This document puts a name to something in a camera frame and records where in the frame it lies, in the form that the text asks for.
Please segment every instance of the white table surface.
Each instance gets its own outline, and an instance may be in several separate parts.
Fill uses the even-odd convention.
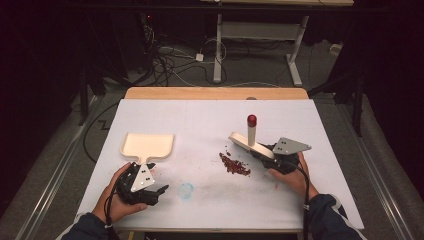
[[[127,216],[117,229],[147,231],[300,231],[303,200],[275,180],[262,163],[228,136],[247,136],[258,118],[256,141],[287,137],[312,146],[304,152],[311,181],[336,195],[358,229],[363,223],[312,100],[121,100],[78,213],[91,211],[113,173],[132,159],[120,153],[127,132],[175,134],[171,155],[152,173],[159,203]],[[227,173],[219,153],[247,163],[249,176]]]

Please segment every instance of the person's left hand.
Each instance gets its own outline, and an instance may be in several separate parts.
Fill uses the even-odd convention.
[[[118,171],[115,172],[112,179],[110,180],[109,185],[103,190],[103,193],[100,196],[96,207],[94,207],[92,211],[92,213],[96,215],[104,223],[106,223],[106,215],[104,211],[106,199],[109,197],[112,191],[113,185],[118,180],[118,177],[121,175],[121,173],[125,172],[125,170],[127,170],[130,167],[130,165],[131,163],[127,163],[123,167],[121,167]],[[137,203],[134,205],[125,204],[124,202],[122,202],[122,200],[119,198],[117,194],[114,194],[112,198],[112,203],[110,206],[110,217],[112,219],[112,223],[115,223],[127,215],[140,212],[145,209],[147,209],[147,204],[145,203]]]

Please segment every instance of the person's right hand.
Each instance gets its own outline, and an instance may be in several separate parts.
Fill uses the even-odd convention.
[[[308,175],[309,177],[309,170],[308,170],[308,165],[306,164],[305,158],[303,156],[302,152],[298,153],[299,155],[299,167],[302,168],[303,167],[303,171]],[[285,184],[287,184],[287,186],[289,186],[293,191],[295,191],[297,194],[299,194],[301,197],[305,197],[305,193],[306,193],[306,181],[305,181],[305,177],[303,176],[303,174],[299,171],[299,170],[294,170],[291,173],[288,174],[282,174],[279,171],[270,168],[268,170],[268,172],[273,175],[275,178],[281,180],[282,182],[284,182]],[[313,197],[315,197],[316,195],[318,195],[319,192],[316,190],[316,188],[314,187],[314,185],[312,184],[312,182],[309,182],[309,199],[311,200]]]

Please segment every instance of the sleeve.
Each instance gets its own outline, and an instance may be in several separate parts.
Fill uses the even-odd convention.
[[[105,224],[92,213],[78,215],[74,224],[69,226],[56,240],[97,240],[108,239],[108,230]]]
[[[309,204],[309,222],[314,240],[366,239],[352,226],[339,200],[328,194],[318,194]]]

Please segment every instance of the table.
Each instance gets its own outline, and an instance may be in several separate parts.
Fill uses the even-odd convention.
[[[312,145],[305,158],[314,185],[322,192],[337,195],[352,224],[362,229],[318,112],[303,89],[129,89],[119,105],[78,212],[91,211],[113,173],[130,160],[119,152],[126,132],[172,133],[173,151],[167,159],[156,162],[153,172],[157,188],[169,184],[169,189],[156,206],[125,217],[115,224],[117,229],[300,233],[302,200],[267,174],[259,161],[227,139],[231,131],[246,134],[249,113],[258,117],[258,142],[273,143],[284,135]],[[219,152],[230,152],[247,163],[251,174],[227,173]]]
[[[352,6],[353,0],[221,0],[223,3],[241,3],[241,4],[275,4],[275,5],[305,5],[305,6]],[[222,14],[218,14],[217,33],[216,33],[216,53],[214,64],[213,81],[221,82],[222,67],[222,38],[250,38],[250,39],[270,39],[270,40],[294,40],[294,47],[291,54],[286,55],[286,61],[296,87],[302,86],[299,71],[296,67],[296,57],[302,43],[303,34],[306,30],[306,24],[309,16],[303,16],[300,24],[276,24],[276,23],[257,23],[257,22],[228,22],[222,21]]]

